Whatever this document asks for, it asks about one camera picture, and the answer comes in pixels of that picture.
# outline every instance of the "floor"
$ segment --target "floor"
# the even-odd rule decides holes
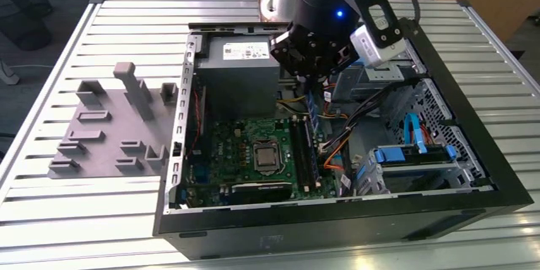
[[[50,1],[55,11],[46,17],[46,23],[54,33],[54,41],[46,48],[26,52],[20,51],[0,35],[0,58],[10,66],[28,64],[54,66],[56,63],[88,0]],[[540,81],[540,27],[535,26],[532,20],[523,24],[507,45],[512,51],[524,51],[520,62]],[[24,67],[14,70],[22,78],[19,85],[7,86],[0,83],[3,113],[0,114],[0,133],[18,133],[51,71],[44,67]],[[0,151],[6,152],[10,144],[11,140],[0,137]]]

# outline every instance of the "slotted aluminum surface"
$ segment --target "slotted aluminum surface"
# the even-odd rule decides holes
[[[412,16],[408,2],[396,1],[392,6],[399,16]],[[174,247],[152,239],[159,177],[47,178],[47,165],[79,102],[74,91],[82,79],[98,78],[106,88],[120,87],[112,77],[115,62],[132,61],[148,87],[178,81],[187,23],[258,21],[256,7],[255,0],[107,0],[88,5],[0,167],[0,268],[540,266],[540,203],[430,242],[183,263],[186,258]],[[422,9],[430,39],[532,198],[540,201],[536,84],[531,84],[523,67],[511,61],[482,22],[471,18],[474,11],[450,1],[422,3]]]

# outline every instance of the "power supply label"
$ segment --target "power supply label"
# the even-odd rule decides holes
[[[239,42],[223,46],[224,60],[268,59],[270,56],[267,42]]]

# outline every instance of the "motherboard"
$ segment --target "motherboard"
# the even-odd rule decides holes
[[[319,174],[319,164],[310,149],[306,149],[307,155],[299,157],[300,146],[323,142],[323,135],[304,133],[308,136],[298,138],[298,124],[291,119],[247,119],[212,124],[210,164],[192,166],[194,185],[188,189],[195,198],[192,205],[210,207],[252,202],[263,185],[272,188],[270,195],[287,193],[288,197],[280,201],[335,197],[331,172]],[[246,193],[236,203],[230,199],[239,196],[234,191]]]

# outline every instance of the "green circuit board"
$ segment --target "green circuit board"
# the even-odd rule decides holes
[[[230,185],[239,183],[264,183],[266,181],[284,181],[292,184],[291,200],[322,199],[335,197],[335,181],[332,176],[320,179],[320,187],[306,192],[299,189],[292,141],[290,134],[290,120],[250,119],[219,121],[211,126],[211,165],[208,170],[208,184]],[[276,170],[260,171],[262,147],[276,149],[279,154]],[[219,188],[200,187],[198,198],[202,206],[222,206]]]

